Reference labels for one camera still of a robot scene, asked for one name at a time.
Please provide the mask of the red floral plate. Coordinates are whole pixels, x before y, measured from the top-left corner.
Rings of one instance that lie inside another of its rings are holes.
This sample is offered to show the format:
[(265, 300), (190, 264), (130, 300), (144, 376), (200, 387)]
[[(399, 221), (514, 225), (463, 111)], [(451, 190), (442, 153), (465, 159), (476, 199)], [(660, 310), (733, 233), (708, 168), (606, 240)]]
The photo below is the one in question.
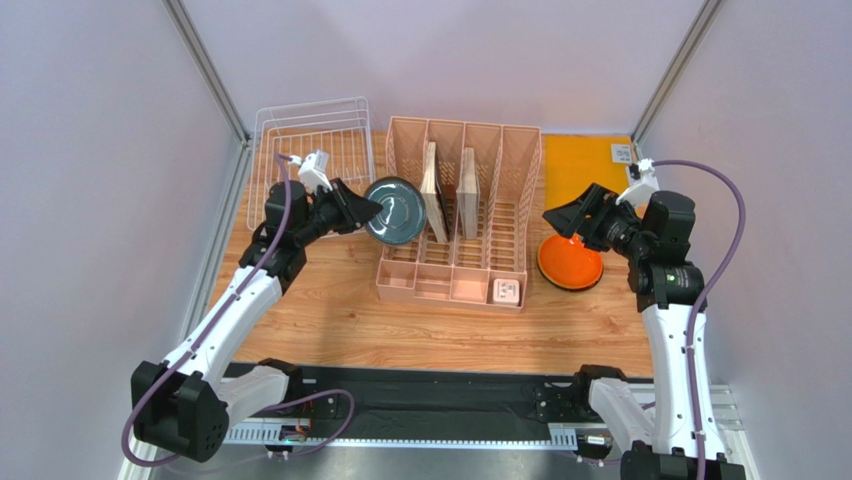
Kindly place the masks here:
[(537, 268), (552, 285), (566, 291), (584, 291), (595, 287), (602, 279), (604, 262), (600, 256), (578, 261), (538, 260)]

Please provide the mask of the dark teal plate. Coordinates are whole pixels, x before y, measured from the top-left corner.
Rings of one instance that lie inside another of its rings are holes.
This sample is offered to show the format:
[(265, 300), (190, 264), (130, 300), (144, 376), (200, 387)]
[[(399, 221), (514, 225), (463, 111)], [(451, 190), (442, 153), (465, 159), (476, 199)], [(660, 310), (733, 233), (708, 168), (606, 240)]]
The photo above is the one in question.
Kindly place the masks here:
[(372, 183), (365, 197), (381, 206), (366, 225), (368, 234), (384, 245), (401, 246), (416, 240), (426, 224), (425, 202), (409, 181), (390, 176)]

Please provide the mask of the orange plate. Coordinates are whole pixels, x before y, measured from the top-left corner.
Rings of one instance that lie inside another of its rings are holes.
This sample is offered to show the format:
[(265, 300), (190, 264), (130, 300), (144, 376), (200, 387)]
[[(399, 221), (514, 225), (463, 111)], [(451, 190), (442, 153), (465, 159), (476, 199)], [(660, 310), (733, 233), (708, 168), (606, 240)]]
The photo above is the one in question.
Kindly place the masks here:
[(536, 263), (548, 282), (567, 291), (590, 289), (604, 273), (601, 255), (585, 248), (577, 236), (549, 236), (537, 249)]

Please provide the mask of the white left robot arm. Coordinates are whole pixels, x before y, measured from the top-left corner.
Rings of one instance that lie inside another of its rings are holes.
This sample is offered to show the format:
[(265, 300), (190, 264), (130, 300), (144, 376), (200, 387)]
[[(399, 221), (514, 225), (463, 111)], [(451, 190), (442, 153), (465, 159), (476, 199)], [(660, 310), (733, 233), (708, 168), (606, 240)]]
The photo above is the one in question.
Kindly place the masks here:
[(232, 427), (289, 406), (285, 398), (297, 370), (284, 362), (265, 360), (230, 381), (224, 374), (256, 323), (305, 266), (307, 247), (328, 233), (365, 227), (383, 207), (341, 179), (314, 191), (283, 180), (270, 188), (264, 210), (264, 221), (212, 311), (162, 361), (143, 361), (133, 372), (133, 408), (121, 435), (132, 463), (160, 467), (180, 457), (206, 462)]

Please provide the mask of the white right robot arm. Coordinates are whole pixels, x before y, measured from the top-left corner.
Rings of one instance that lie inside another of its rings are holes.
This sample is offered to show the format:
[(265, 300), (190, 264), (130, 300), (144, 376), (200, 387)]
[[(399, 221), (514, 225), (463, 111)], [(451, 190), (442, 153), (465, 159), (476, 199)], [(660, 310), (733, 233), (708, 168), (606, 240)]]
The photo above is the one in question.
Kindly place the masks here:
[(712, 409), (704, 352), (708, 285), (687, 259), (694, 202), (657, 191), (638, 216), (632, 203), (593, 184), (542, 217), (560, 236), (578, 236), (586, 248), (628, 261), (628, 284), (651, 347), (654, 406), (645, 410), (616, 377), (590, 380), (587, 393), (590, 410), (622, 453), (621, 478), (746, 478), (745, 467), (728, 458)]

